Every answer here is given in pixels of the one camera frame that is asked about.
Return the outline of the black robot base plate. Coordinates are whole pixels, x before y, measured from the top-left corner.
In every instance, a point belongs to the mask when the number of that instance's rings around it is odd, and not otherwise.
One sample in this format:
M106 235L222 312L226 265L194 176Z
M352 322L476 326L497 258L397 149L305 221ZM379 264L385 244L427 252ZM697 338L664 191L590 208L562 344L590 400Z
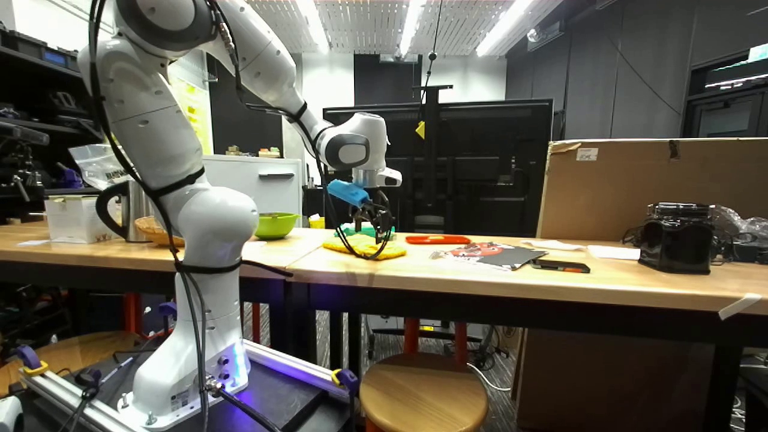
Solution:
M2 432L355 432L348 385L331 383L329 370L302 370L263 344L250 344L250 383L222 391L202 416L188 404L168 430L157 416L132 419L120 410L126 380L143 349L118 349L77 374L43 374L2 402Z

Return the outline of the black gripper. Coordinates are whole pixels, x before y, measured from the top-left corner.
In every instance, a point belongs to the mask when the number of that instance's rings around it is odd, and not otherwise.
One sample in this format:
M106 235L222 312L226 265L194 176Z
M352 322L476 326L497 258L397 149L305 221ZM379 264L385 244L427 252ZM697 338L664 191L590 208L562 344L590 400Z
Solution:
M367 200L352 208L352 230L370 232L374 239L391 236L392 215L383 204Z

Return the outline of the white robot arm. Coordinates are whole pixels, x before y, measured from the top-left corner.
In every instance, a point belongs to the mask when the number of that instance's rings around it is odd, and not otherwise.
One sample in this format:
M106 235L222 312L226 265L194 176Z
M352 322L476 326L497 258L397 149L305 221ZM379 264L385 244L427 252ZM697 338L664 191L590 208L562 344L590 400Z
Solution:
M385 166L379 114L331 124L307 107L289 52L244 0L90 0L88 18L102 13L114 18L114 32L90 35L79 52L95 119L162 226L184 239L174 260L174 328L136 370L125 404L140 427L170 430L206 410L214 385L236 394L250 383L239 257L256 228L256 204L206 180L168 64L191 49L216 58L239 88L295 124L319 162L348 170L365 190L397 185L402 175Z

